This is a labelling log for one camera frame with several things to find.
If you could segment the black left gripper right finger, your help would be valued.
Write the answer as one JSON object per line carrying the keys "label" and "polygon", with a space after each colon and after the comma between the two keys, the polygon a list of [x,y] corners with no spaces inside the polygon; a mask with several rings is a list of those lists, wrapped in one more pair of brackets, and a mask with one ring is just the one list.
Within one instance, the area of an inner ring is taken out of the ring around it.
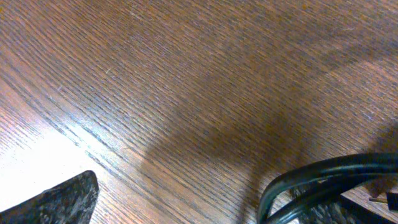
{"label": "black left gripper right finger", "polygon": [[[290,197],[295,199],[316,183],[302,185],[290,189]],[[395,187],[394,183],[370,183],[366,189],[372,197],[390,191]],[[340,195],[334,201],[327,204],[319,204],[298,217],[300,224],[373,224],[394,223],[376,213],[358,205],[352,200]]]}

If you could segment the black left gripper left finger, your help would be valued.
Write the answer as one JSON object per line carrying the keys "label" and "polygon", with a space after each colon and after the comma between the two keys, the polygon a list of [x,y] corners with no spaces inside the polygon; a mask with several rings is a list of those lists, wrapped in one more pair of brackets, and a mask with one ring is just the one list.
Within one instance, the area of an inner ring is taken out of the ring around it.
{"label": "black left gripper left finger", "polygon": [[1,223],[89,224],[98,195],[96,174],[86,170],[1,212]]}

